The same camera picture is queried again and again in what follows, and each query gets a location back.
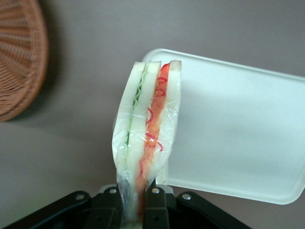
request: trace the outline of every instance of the tomato slice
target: tomato slice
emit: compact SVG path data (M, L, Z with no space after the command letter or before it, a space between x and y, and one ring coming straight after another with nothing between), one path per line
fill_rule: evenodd
M149 177L150 166L153 161L153 154L156 150L156 146L161 147L160 151L163 151L162 143L158 141L161 113L165 106L166 90L168 82L168 72L170 64L165 64L161 70L160 75L157 79L157 87L154 92L151 107L148 108L150 118L146 122L146 136L144 145L144 154L140 159L140 172L137 177L136 188L138 192L138 216L143 215L144 211L144 192Z

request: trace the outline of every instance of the wrapped sandwich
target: wrapped sandwich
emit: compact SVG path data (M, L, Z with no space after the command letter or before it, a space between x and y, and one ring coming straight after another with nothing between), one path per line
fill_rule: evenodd
M181 97L181 62L136 62L119 106L112 152L124 221L141 222L146 188L171 153Z

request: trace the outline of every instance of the brown wicker basket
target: brown wicker basket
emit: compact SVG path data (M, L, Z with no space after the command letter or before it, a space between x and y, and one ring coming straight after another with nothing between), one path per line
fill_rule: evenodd
M0 122L34 100L47 59L47 32L38 2L0 0Z

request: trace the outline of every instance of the black metal clamp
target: black metal clamp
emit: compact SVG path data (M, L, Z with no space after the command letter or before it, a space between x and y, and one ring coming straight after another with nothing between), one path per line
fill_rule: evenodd
M4 229L119 229L122 200L116 185L103 186L91 198L73 192ZM173 189L154 183L145 193L144 229L249 229L194 192L177 197Z

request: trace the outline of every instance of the white tray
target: white tray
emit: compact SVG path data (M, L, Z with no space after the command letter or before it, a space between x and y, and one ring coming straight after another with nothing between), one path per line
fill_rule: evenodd
M305 187L305 78L165 49L182 61L168 184L275 204Z

